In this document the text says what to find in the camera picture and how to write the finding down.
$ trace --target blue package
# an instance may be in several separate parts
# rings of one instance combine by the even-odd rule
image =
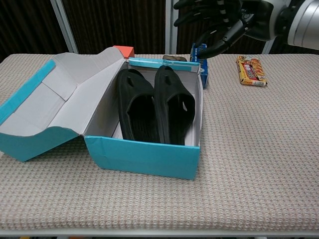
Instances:
[[[190,61],[191,62],[199,62],[200,63],[200,77],[203,84],[203,88],[206,88],[208,82],[208,65],[206,59],[198,59],[197,53],[203,49],[206,49],[206,44],[201,44],[199,47],[195,47],[195,43],[193,43],[191,51],[190,51]]]

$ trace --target black slide sandal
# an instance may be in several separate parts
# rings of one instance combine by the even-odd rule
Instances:
[[[117,81],[123,139],[160,142],[152,85],[134,69],[121,70]]]
[[[155,111],[161,143],[185,145],[185,136],[195,117],[195,99],[169,66],[155,75]]]

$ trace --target table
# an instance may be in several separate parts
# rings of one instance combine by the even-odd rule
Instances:
[[[52,57],[6,58],[0,104]],[[208,60],[194,181],[102,170],[80,137],[0,153],[0,236],[319,236],[319,56],[258,57],[266,88],[239,84],[236,55]]]

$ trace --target slipper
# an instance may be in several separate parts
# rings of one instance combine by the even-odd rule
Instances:
[[[121,70],[117,83],[123,139],[160,142],[152,85],[134,69]]]
[[[169,66],[155,75],[155,111],[161,143],[185,145],[187,130],[195,117],[195,99]]]

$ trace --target tablecloth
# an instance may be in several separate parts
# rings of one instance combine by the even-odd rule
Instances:
[[[52,57],[6,58],[0,104]],[[0,229],[319,230],[319,56],[258,57],[265,88],[239,84],[236,55],[208,60],[194,181],[100,169],[80,137],[0,153]]]

